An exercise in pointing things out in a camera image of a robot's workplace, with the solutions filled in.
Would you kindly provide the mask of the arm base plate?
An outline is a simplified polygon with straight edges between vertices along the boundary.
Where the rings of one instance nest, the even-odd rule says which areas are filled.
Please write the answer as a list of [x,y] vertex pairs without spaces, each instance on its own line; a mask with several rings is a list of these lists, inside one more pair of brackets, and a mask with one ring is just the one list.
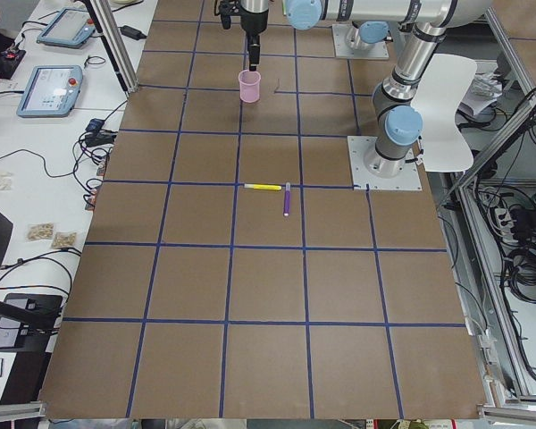
[[386,21],[363,21],[332,26],[335,56],[342,59],[388,60]]
[[353,189],[421,191],[422,184],[411,149],[398,161],[390,161],[376,152],[374,136],[348,136],[348,155]]

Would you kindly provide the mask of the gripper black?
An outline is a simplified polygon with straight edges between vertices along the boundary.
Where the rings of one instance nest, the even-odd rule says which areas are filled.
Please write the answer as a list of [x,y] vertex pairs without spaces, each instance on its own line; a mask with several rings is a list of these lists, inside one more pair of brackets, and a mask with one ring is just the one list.
[[266,30],[269,14],[268,0],[221,0],[217,2],[217,15],[222,27],[230,29],[231,18],[238,16],[240,26],[248,35],[248,69],[257,70],[260,63],[260,36]]

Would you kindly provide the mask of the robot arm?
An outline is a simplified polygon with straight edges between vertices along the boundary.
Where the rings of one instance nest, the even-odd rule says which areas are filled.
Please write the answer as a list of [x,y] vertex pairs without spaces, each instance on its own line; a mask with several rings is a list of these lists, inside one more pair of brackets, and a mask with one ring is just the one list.
[[[311,29],[326,13],[321,1],[285,1],[283,5],[283,14],[295,29]],[[255,72],[260,64],[261,34],[268,24],[269,1],[215,1],[214,15],[220,17],[224,29],[230,29],[232,17],[240,18],[247,39],[248,69]],[[385,21],[353,21],[348,43],[353,48],[373,46],[382,42],[388,31]]]
[[367,170],[382,178],[398,175],[408,151],[423,146],[428,172],[459,172],[473,155],[455,123],[476,63],[439,55],[447,29],[480,18],[489,1],[288,1],[289,24],[308,30],[320,21],[392,21],[412,26],[391,74],[373,92],[378,137],[364,155]]

